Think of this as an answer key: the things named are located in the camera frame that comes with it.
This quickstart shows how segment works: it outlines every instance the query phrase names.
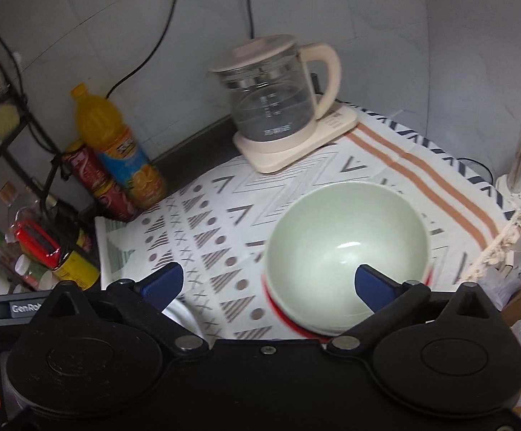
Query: red package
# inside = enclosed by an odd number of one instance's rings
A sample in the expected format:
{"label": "red package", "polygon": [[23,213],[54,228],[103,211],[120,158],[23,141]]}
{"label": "red package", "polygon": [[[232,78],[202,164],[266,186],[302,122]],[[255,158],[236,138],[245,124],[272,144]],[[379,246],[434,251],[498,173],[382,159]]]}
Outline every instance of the red package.
{"label": "red package", "polygon": [[64,155],[73,169],[75,177],[85,188],[93,193],[112,178],[103,167],[95,152],[89,147],[83,147],[84,142],[78,140],[71,144]]}

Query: yellow bottle cap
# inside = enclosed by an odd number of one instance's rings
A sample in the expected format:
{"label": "yellow bottle cap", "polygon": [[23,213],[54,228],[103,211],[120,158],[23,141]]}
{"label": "yellow bottle cap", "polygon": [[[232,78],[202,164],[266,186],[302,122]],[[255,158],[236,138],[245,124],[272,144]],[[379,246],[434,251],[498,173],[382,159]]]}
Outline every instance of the yellow bottle cap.
{"label": "yellow bottle cap", "polygon": [[73,97],[73,99],[76,100],[77,97],[82,96],[86,92],[87,92],[87,85],[85,83],[80,83],[78,86],[73,88],[73,90],[71,91],[71,96]]}
{"label": "yellow bottle cap", "polygon": [[83,146],[84,146],[84,141],[83,141],[83,139],[79,138],[76,141],[72,142],[71,145],[67,149],[65,149],[65,152],[75,152],[77,149],[80,149]]}

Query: yellow container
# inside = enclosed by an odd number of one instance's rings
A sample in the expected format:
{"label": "yellow container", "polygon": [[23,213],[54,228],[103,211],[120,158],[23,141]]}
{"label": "yellow container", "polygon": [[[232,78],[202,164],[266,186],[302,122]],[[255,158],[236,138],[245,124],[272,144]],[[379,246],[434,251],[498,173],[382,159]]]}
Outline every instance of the yellow container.
{"label": "yellow container", "polygon": [[104,97],[89,94],[84,84],[75,87],[71,95],[77,103],[76,122],[81,138],[95,150],[115,181],[143,209],[164,199],[164,179],[149,164],[118,109]]}
{"label": "yellow container", "polygon": [[[85,246],[86,235],[79,231],[76,244]],[[61,260],[61,264],[53,269],[53,273],[62,281],[74,281],[81,289],[91,287],[101,274],[99,270],[89,263],[77,251],[68,250]]]}

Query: power cord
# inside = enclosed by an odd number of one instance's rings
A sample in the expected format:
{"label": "power cord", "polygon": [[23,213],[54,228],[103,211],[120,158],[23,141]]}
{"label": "power cord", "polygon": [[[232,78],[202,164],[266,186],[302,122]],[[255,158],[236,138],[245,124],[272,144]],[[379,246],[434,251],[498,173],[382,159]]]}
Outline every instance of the power cord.
{"label": "power cord", "polygon": [[494,184],[494,174],[491,172],[491,170],[486,167],[482,162],[478,162],[477,160],[474,160],[473,158],[468,157],[461,157],[456,159],[458,162],[461,160],[467,160],[468,162],[473,162],[476,165],[480,165],[480,167],[484,168],[486,172],[489,174],[489,179],[491,180],[490,183]]}
{"label": "power cord", "polygon": [[[129,74],[127,74],[125,77],[120,79],[114,86],[112,86],[112,88],[109,89],[107,95],[105,96],[106,99],[109,98],[109,96],[113,93],[113,91],[117,87],[119,87],[127,79],[129,79],[130,77],[132,77],[136,73],[138,73],[155,55],[156,51],[161,46],[161,43],[163,42],[164,37],[167,35],[168,29],[171,25],[172,17],[175,14],[175,8],[176,8],[177,2],[178,2],[178,0],[172,0],[171,9],[170,9],[170,11],[168,13],[168,17],[167,17],[167,22],[164,26],[164,30],[163,30],[158,42],[156,43],[155,47],[151,50],[149,55],[139,66],[137,66],[135,69],[133,69]],[[248,22],[249,22],[249,26],[250,26],[250,38],[254,39],[255,38],[255,25],[254,25],[254,18],[253,18],[253,14],[252,14],[252,0],[247,0],[247,12],[248,12]],[[19,83],[19,92],[20,92],[21,100],[23,101],[24,105],[26,106],[28,103],[28,99],[27,99],[27,94],[25,93],[25,88],[23,85],[23,76],[21,76],[21,70],[17,63],[17,60],[15,60],[15,57],[13,56],[13,52],[10,50],[8,45],[5,43],[5,41],[3,40],[1,35],[0,35],[0,44],[6,51],[8,57],[11,59],[11,62],[13,63],[13,66],[15,67],[15,74],[17,74],[17,80]],[[35,140],[35,142],[38,144],[38,146],[40,148],[42,148],[44,151],[46,151],[49,154],[52,154],[54,156],[59,155],[58,151],[55,151],[52,148],[50,148],[47,144],[44,144],[44,142],[42,141],[42,138],[40,138],[39,135],[37,134],[37,132],[35,132],[35,130],[33,129],[33,125],[31,123],[31,121],[28,121],[27,125],[28,125],[28,130],[29,130],[31,136],[33,137],[33,139]]]}
{"label": "power cord", "polygon": [[248,11],[248,24],[251,29],[250,37],[254,39],[255,37],[255,23],[254,18],[252,17],[252,0],[247,0],[247,11]]}
{"label": "power cord", "polygon": [[149,63],[149,60],[153,57],[153,55],[156,53],[156,51],[159,49],[159,47],[161,46],[161,43],[163,42],[164,40],[164,36],[167,35],[167,31],[168,31],[168,28],[170,27],[171,25],[171,21],[172,21],[172,17],[173,15],[175,14],[175,8],[176,8],[176,2],[178,0],[172,0],[172,4],[171,4],[171,10],[169,11],[168,13],[168,18],[167,18],[167,23],[165,24],[164,26],[164,30],[163,30],[163,33],[161,34],[161,37],[159,38],[159,41],[156,43],[155,45],[155,48],[152,49],[152,51],[149,53],[149,56],[146,57],[146,59],[144,60],[144,62],[142,62],[139,66],[137,66],[135,69],[133,69],[129,74],[127,74],[124,78],[122,78],[120,81],[118,81],[112,88],[109,89],[107,95],[104,97],[105,99],[108,99],[109,96],[113,93],[113,91],[119,87],[122,83],[124,83],[127,79],[129,79],[131,76],[134,76],[136,73],[138,73],[139,71],[141,71],[141,69],[144,67],[144,65],[146,65],[147,63]]}

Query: orange stripe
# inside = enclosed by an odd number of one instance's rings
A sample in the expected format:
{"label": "orange stripe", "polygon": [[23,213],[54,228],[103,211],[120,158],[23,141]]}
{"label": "orange stripe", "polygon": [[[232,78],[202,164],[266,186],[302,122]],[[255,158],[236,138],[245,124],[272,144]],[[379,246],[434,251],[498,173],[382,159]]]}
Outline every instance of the orange stripe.
{"label": "orange stripe", "polygon": [[354,133],[350,133],[348,135],[348,138],[354,142],[357,146],[361,147],[363,150],[369,152],[370,154],[378,157],[380,160],[382,160],[386,165],[393,168],[397,172],[404,175],[406,178],[408,178],[414,185],[422,191],[422,193],[430,199],[434,204],[436,204],[440,209],[442,209],[444,212],[446,212],[450,217],[452,217],[456,222],[458,222],[465,231],[467,231],[472,237],[474,237],[474,240],[478,243],[480,246],[480,250],[484,250],[487,246],[485,242],[485,238],[474,225],[472,225],[466,217],[464,217],[461,213],[459,213],[456,209],[454,209],[450,204],[448,204],[445,200],[443,200],[440,196],[438,196],[434,191],[432,191],[426,183],[424,183],[419,176],[417,176],[414,172],[411,170],[408,170],[408,168],[403,167],[402,165],[398,164],[397,162],[393,161],[388,155],[384,154],[383,152],[375,149],[373,146],[365,142],[363,139],[356,136]]}
{"label": "orange stripe", "polygon": [[470,210],[478,219],[480,219],[486,227],[488,227],[488,230],[492,234],[492,237],[495,238],[496,235],[498,235],[499,230],[496,227],[496,224],[494,221],[490,218],[490,216],[484,212],[480,207],[478,207],[476,204],[474,204],[472,201],[470,201],[468,198],[466,198],[462,193],[460,193],[458,190],[456,190],[452,185],[450,185],[446,180],[444,180],[430,165],[428,165],[425,161],[423,161],[421,158],[410,154],[406,152],[405,150],[399,148],[392,142],[386,140],[382,136],[380,136],[378,133],[374,132],[372,129],[370,129],[368,126],[364,125],[363,123],[359,123],[357,128],[364,133],[366,133],[368,136],[370,136],[372,139],[376,140],[383,146],[389,148],[390,150],[394,151],[396,154],[398,154],[400,157],[405,158],[407,161],[412,162],[417,167],[420,167],[422,170],[424,170],[430,178],[432,178],[440,187],[442,187],[450,196],[456,198],[461,204],[465,205],[468,210]]}

